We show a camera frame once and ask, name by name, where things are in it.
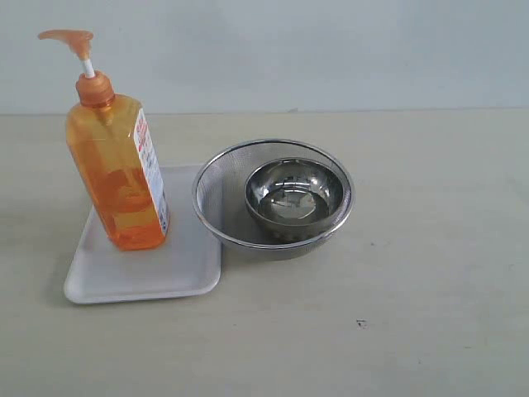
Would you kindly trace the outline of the orange pump soap bottle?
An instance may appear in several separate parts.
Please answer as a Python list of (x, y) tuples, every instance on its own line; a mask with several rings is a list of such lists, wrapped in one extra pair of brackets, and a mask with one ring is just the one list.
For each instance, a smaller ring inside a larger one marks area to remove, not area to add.
[(93, 33), (48, 30), (41, 40), (65, 43), (83, 72), (79, 101), (68, 112), (69, 151), (114, 246), (137, 251), (160, 246), (169, 229), (164, 181), (141, 102), (114, 91), (90, 59)]

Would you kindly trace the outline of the small stainless steel bowl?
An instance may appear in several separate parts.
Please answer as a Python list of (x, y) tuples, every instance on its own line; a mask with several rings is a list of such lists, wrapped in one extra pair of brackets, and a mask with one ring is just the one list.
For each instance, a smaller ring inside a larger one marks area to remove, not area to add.
[(352, 204), (347, 178), (306, 158), (281, 158), (256, 169), (245, 182), (245, 205), (261, 229), (294, 243), (329, 232)]

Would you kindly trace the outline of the steel mesh strainer basket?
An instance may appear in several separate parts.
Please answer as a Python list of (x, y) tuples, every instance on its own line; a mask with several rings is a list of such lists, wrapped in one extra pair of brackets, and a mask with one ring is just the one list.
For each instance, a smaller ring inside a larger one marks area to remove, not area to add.
[[(245, 182), (261, 165), (281, 158), (306, 158), (347, 178), (352, 204), (337, 226), (305, 241), (284, 243), (261, 229), (245, 205)], [(193, 209), (203, 226), (224, 246), (257, 260), (303, 256), (331, 239), (350, 216), (355, 186), (346, 167), (328, 152), (301, 141), (260, 139), (231, 146), (211, 158), (193, 182)]]

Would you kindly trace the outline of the white rectangular plastic tray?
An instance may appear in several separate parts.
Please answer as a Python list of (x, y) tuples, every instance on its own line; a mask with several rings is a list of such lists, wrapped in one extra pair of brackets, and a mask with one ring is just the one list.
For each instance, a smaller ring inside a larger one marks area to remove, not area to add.
[(108, 304), (206, 294), (218, 283), (222, 245), (201, 224), (192, 205), (196, 165), (161, 170), (169, 199), (170, 226), (152, 250), (120, 251), (90, 212), (64, 282), (74, 304)]

